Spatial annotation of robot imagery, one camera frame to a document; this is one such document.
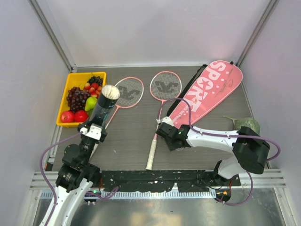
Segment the black shuttlecock tube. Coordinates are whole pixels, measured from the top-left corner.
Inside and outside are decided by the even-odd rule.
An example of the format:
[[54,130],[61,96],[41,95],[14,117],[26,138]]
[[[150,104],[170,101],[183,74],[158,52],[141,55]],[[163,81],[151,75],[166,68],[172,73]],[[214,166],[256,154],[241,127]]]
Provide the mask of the black shuttlecock tube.
[[95,123],[97,125],[102,126],[107,119],[111,109],[115,106],[117,100],[107,99],[105,96],[100,94],[97,103],[90,115],[87,125],[91,125]]

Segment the white shuttlecock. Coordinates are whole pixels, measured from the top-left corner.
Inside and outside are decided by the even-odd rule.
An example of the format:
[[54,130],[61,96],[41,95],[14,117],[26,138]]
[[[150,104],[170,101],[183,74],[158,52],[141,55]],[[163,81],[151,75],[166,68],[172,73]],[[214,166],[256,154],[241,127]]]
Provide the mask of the white shuttlecock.
[[102,87],[101,94],[110,100],[118,100],[120,97],[120,91],[116,86],[105,85]]

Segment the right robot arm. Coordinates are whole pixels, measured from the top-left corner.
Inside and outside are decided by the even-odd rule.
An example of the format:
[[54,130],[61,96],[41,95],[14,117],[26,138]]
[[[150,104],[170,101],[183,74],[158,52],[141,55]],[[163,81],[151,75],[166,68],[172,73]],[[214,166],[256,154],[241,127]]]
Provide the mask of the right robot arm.
[[182,125],[176,128],[160,123],[156,134],[162,137],[169,150],[182,147],[207,147],[233,154],[217,162],[211,179],[219,186],[239,173],[263,174],[270,145],[249,127],[233,131],[216,131]]

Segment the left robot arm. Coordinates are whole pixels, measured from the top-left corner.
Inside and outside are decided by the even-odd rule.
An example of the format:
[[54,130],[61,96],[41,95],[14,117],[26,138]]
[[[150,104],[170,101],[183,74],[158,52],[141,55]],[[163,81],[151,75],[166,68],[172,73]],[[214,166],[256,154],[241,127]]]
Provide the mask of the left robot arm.
[[63,165],[53,192],[52,202],[42,219],[41,226],[69,226],[85,193],[100,184],[100,168],[89,163],[92,152],[107,133],[105,124],[79,125],[81,142],[70,144],[64,150]]

